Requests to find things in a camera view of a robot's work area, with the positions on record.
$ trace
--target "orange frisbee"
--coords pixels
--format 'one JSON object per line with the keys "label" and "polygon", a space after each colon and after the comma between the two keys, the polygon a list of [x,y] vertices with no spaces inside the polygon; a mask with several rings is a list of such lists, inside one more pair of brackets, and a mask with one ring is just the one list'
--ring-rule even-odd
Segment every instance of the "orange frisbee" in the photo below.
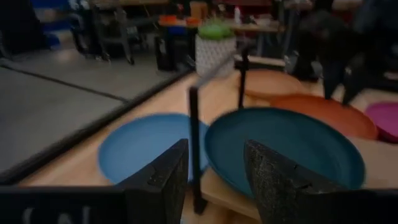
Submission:
{"label": "orange frisbee", "polygon": [[249,70],[246,74],[244,93],[247,96],[269,100],[275,96],[306,92],[298,79],[284,72],[259,69]]}
{"label": "orange frisbee", "polygon": [[271,106],[316,118],[345,136],[377,139],[377,127],[370,118],[356,108],[342,106],[335,100],[296,94],[275,98]]}

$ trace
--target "gray floor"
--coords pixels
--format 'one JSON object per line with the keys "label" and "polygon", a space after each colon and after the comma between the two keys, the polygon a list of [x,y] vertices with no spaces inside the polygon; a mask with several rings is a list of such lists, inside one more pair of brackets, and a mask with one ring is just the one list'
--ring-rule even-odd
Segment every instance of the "gray floor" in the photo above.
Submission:
{"label": "gray floor", "polygon": [[152,86],[168,80],[172,73],[159,73],[152,50],[137,52],[135,65],[124,58],[111,63],[86,59],[75,49],[41,52],[10,63],[21,70],[39,73],[68,83],[132,99]]}
{"label": "gray floor", "polygon": [[[75,49],[46,51],[1,61],[97,91],[133,99],[172,78],[159,73],[153,51],[111,63],[86,59]],[[0,68],[0,172],[84,128],[121,101]]]}
{"label": "gray floor", "polygon": [[0,172],[121,102],[0,68]]}

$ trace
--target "black edge trim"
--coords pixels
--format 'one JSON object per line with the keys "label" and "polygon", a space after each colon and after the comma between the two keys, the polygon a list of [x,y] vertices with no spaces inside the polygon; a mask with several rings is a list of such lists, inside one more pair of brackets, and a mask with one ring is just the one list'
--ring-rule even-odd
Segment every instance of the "black edge trim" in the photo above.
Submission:
{"label": "black edge trim", "polygon": [[145,102],[158,92],[164,90],[170,85],[176,83],[183,77],[194,72],[193,69],[184,70],[175,77],[167,80],[166,82],[160,83],[159,85],[151,88],[150,90],[144,92],[142,95],[136,97],[133,100],[128,101],[125,105],[120,106],[114,111],[103,116],[99,120],[96,120],[89,124],[87,127],[78,130],[77,132],[63,138],[59,142],[50,145],[48,148],[37,153],[36,155],[20,162],[16,166],[2,172],[0,174],[0,184],[9,185],[17,184],[21,180],[25,179],[27,176],[33,174],[35,171],[39,170],[41,167],[45,166],[51,162],[56,157],[62,155],[63,153],[69,151],[77,144],[84,141],[86,138],[94,135],[105,126],[109,125],[122,115],[131,111],[133,108],[139,106],[141,103]]}
{"label": "black edge trim", "polygon": [[46,77],[45,75],[41,75],[41,74],[38,74],[38,73],[35,73],[35,72],[28,72],[28,71],[21,70],[21,69],[18,69],[18,68],[13,68],[13,67],[8,66],[8,65],[0,65],[0,67],[8,69],[8,70],[12,70],[14,72],[18,72],[18,73],[21,73],[21,74],[24,74],[24,75],[29,75],[29,76],[36,77],[36,78],[39,78],[39,79],[42,79],[42,80],[46,80],[46,81],[49,81],[49,82],[54,82],[54,83],[58,83],[58,84],[65,85],[65,86],[69,86],[69,87],[72,87],[72,88],[76,88],[78,90],[85,91],[85,92],[88,92],[88,93],[97,94],[97,95],[100,95],[100,96],[103,96],[103,97],[110,98],[112,100],[122,101],[123,103],[128,103],[129,102],[128,99],[120,97],[120,96],[115,96],[115,95],[112,95],[110,93],[104,93],[102,91],[97,91],[97,90],[93,90],[91,88],[83,87],[83,86],[80,86],[80,85],[75,85],[75,84],[68,83],[68,82],[65,82],[65,81],[62,81],[62,80],[59,80],[59,79],[56,79],[56,78]]}

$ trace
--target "teal frisbee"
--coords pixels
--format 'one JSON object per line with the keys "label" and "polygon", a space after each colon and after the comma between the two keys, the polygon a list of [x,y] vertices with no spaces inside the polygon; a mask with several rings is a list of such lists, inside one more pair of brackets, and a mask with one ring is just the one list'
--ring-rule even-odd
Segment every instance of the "teal frisbee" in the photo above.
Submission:
{"label": "teal frisbee", "polygon": [[304,114],[277,108],[246,108],[224,114],[207,130],[209,165],[234,189],[253,197],[244,168],[244,142],[255,140],[348,189],[359,189],[365,165],[338,131]]}
{"label": "teal frisbee", "polygon": [[[199,125],[200,143],[204,146],[208,126],[202,122]],[[187,115],[169,113],[137,118],[113,131],[99,147],[99,169],[108,180],[118,184],[141,170],[180,139],[190,139],[190,119]],[[207,166],[207,160],[203,147],[200,150],[200,169],[203,170]],[[191,159],[188,163],[188,181],[191,181]]]}

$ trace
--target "table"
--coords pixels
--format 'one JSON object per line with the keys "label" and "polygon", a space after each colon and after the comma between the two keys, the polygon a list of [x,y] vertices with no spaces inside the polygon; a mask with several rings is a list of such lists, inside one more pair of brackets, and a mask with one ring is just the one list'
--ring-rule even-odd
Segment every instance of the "table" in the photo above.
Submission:
{"label": "table", "polygon": [[[333,9],[337,11],[345,11],[345,10],[352,10],[357,8],[362,4],[362,0],[335,0],[333,2]],[[310,10],[313,4],[309,0],[289,0],[285,2],[285,7],[288,9],[296,8],[300,10]]]}
{"label": "table", "polygon": [[115,4],[120,6],[145,6],[156,4],[168,4],[169,0],[93,0],[94,4],[100,5],[101,8],[111,7]]}
{"label": "table", "polygon": [[[231,19],[225,20],[225,23],[235,31],[239,32],[258,32],[259,33],[259,41],[257,42],[257,56],[262,55],[263,51],[263,44],[265,42],[265,36],[266,33],[270,32],[284,32],[285,27],[280,25],[279,21],[270,21],[268,25],[261,25],[261,22],[257,21],[258,24],[237,24],[235,21]],[[184,20],[177,20],[176,22],[163,22],[159,21],[159,25],[163,27],[186,27],[189,29],[196,29],[198,25],[187,25],[187,23]],[[194,38],[189,37],[190,41],[195,41]]]}
{"label": "table", "polygon": [[[202,121],[210,124],[221,114],[236,109],[237,75],[238,72],[235,72],[228,78],[212,80],[201,89],[199,109]],[[197,76],[193,73],[173,84],[24,179],[19,185],[110,185],[97,168],[98,146],[109,133],[134,118],[153,113],[188,114],[187,88],[196,79]],[[312,93],[316,95],[322,93],[320,84],[304,84]],[[361,94],[353,105],[363,110],[369,103],[381,100],[397,101],[398,97],[396,94],[384,91],[368,90]],[[245,97],[245,105],[261,104]],[[358,147],[365,161],[367,187],[398,187],[398,176],[395,175],[395,170],[398,169],[396,162],[398,146],[361,139],[351,138],[350,140]],[[253,202],[228,187],[211,169],[206,170],[202,181],[203,196],[212,203],[209,203],[203,216],[194,215],[192,196],[188,193],[183,211],[183,217],[188,220],[187,223],[256,223],[254,219],[259,217]]]}

